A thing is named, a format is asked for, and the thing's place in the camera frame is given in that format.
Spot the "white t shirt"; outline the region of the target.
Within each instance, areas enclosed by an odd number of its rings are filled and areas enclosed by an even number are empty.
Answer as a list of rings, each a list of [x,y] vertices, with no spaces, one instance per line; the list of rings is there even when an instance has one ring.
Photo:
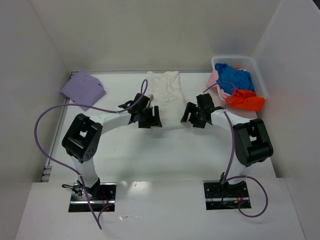
[[[153,96],[152,105],[158,106],[159,118],[162,124],[160,130],[178,130],[186,128],[181,122],[187,102],[184,98],[180,73],[167,71],[164,73],[147,72],[147,95]]]

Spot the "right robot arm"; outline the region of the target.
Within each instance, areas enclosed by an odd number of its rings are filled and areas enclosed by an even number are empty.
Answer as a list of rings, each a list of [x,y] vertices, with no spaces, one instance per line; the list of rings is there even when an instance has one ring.
[[[273,155],[269,134],[262,119],[244,118],[222,106],[215,106],[208,93],[198,95],[196,100],[197,103],[186,104],[182,123],[190,122],[200,129],[210,124],[231,132],[230,159],[220,180],[221,187],[227,191],[245,180],[252,165]]]

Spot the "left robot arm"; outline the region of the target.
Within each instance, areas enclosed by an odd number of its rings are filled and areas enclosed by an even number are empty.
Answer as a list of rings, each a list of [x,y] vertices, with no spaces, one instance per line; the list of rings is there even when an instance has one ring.
[[[62,140],[62,146],[71,157],[78,172],[78,184],[92,198],[100,192],[101,181],[96,173],[94,155],[103,134],[116,128],[138,123],[139,128],[162,127],[159,107],[152,106],[154,96],[137,93],[134,100],[127,101],[112,112],[87,116],[78,114]]]

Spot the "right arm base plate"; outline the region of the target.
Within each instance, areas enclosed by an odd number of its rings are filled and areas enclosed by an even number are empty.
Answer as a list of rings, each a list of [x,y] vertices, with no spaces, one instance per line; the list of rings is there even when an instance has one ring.
[[[203,182],[207,210],[251,209],[249,192],[245,181],[230,185],[219,181]]]

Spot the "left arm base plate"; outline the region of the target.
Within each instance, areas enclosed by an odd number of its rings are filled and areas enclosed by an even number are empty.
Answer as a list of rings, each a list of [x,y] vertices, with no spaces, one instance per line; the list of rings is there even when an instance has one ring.
[[[71,197],[68,208],[68,211],[70,213],[85,213],[90,211],[85,196],[85,191],[80,187],[78,183],[74,183],[73,185],[63,184],[62,187],[71,190]],[[114,212],[116,189],[116,183],[103,182],[99,186],[98,193],[95,193],[94,196],[88,194],[93,211],[98,213],[107,206],[107,208],[104,210],[105,212]]]

